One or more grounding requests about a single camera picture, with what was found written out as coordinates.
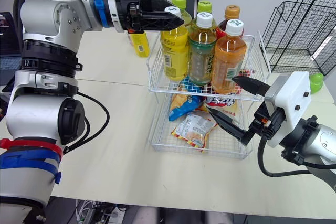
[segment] orange bottle cap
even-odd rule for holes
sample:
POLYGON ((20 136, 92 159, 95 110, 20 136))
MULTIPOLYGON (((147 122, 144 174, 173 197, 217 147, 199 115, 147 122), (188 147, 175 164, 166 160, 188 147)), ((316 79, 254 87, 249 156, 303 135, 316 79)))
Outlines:
POLYGON ((238 19, 240 14, 240 7, 238 5, 228 5, 225 8, 225 19, 238 19))

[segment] orange tea bottle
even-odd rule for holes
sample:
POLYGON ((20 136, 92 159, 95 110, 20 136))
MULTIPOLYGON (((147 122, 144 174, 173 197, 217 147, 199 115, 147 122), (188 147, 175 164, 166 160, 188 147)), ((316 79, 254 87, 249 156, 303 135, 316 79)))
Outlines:
POLYGON ((226 35, 216 43, 211 85, 219 94, 235 90, 236 83, 232 77, 239 74, 246 52, 246 44, 240 38, 243 26, 244 23, 239 19, 229 20, 225 29, 226 35))

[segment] red cable tie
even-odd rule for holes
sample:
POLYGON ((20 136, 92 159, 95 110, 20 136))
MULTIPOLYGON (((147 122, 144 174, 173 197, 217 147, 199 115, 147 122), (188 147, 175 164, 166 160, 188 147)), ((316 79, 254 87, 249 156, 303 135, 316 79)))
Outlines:
POLYGON ((15 140, 11 141, 8 138, 3 138, 0 140, 0 148, 1 149, 9 149, 13 146, 30 146, 30 147, 42 147, 46 149, 50 149, 54 152, 56 152, 60 159, 63 157, 63 151, 60 147, 58 147, 56 144, 51 144, 48 142, 43 141, 36 141, 36 140, 15 140))

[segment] wire basket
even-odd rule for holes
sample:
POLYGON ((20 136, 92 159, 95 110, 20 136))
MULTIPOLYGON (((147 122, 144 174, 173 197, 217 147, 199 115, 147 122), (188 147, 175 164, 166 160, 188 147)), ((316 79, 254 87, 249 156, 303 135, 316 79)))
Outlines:
MULTIPOLYGON (((149 141, 156 151, 169 151, 187 154, 200 154, 211 156, 223 156, 231 158, 245 158, 251 151, 252 145, 244 146, 237 139, 222 130, 219 126, 215 127, 208 136, 205 148, 191 147, 187 142, 173 136, 171 132, 185 119, 186 115, 178 118, 174 122, 169 121, 169 108, 172 94, 167 93, 162 103, 161 109, 158 109, 154 116, 149 135, 149 141)), ((240 120, 239 127, 244 128, 243 106, 239 101, 240 120)))
POLYGON ((336 66, 336 0, 284 1, 262 36, 272 72, 321 72, 336 66))
MULTIPOLYGON (((248 48, 246 50, 243 64, 241 65, 239 75, 248 76, 265 82, 268 78, 268 74, 270 73, 270 67, 268 61, 265 60, 265 56, 262 53, 263 42, 260 33, 257 37, 243 35, 243 40, 247 44, 248 48)), ((157 54, 154 62, 152 63, 152 66, 150 64, 152 57, 149 56, 147 59, 147 67, 149 72, 149 91, 195 94, 205 97, 216 96, 220 98, 243 99, 249 101, 262 100, 260 95, 253 95, 248 93, 245 90, 242 90, 239 85, 235 86, 235 91, 232 93, 218 94, 212 89, 211 84, 207 84, 205 86, 196 86, 189 81, 189 78, 185 78, 180 82, 172 81, 164 74, 164 57, 162 54, 160 40, 158 39, 156 41, 156 47, 159 47, 159 49, 157 50, 157 54)))

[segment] white bottle cap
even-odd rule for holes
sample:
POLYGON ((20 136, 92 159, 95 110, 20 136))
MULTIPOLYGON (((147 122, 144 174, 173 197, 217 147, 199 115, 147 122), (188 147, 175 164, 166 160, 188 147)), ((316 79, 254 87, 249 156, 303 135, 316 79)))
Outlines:
POLYGON ((176 15, 177 17, 181 17, 181 11, 176 6, 168 6, 164 9, 165 12, 172 13, 176 15))
POLYGON ((230 19, 226 23, 225 33, 230 36, 240 36, 243 33, 244 23, 239 19, 230 19))
POLYGON ((196 25, 200 28, 212 27, 212 14, 201 12, 197 14, 196 25))

